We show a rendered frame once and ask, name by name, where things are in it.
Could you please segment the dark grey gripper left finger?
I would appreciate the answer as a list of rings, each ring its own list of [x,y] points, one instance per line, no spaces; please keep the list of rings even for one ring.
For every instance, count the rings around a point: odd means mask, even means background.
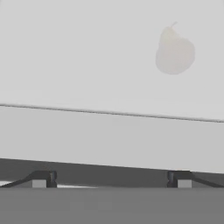
[[[25,178],[1,185],[1,188],[24,187],[24,188],[56,188],[56,171],[33,171]]]

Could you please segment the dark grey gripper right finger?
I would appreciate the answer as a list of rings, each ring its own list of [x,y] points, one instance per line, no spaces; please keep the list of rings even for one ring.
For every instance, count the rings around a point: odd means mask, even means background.
[[[167,179],[168,188],[224,188],[224,185],[196,177],[191,171],[168,171]]]

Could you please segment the white fridge shelf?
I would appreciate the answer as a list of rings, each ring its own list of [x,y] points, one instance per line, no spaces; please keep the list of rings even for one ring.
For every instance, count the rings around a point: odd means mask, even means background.
[[[169,75],[174,22],[196,54]],[[0,0],[0,103],[224,121],[224,0]]]

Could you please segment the pale pear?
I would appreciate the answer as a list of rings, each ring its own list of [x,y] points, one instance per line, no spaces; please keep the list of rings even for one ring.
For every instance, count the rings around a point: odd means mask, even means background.
[[[157,69],[169,75],[182,74],[195,61],[195,46],[182,37],[174,28],[176,22],[166,26],[160,35],[156,51],[155,63]]]

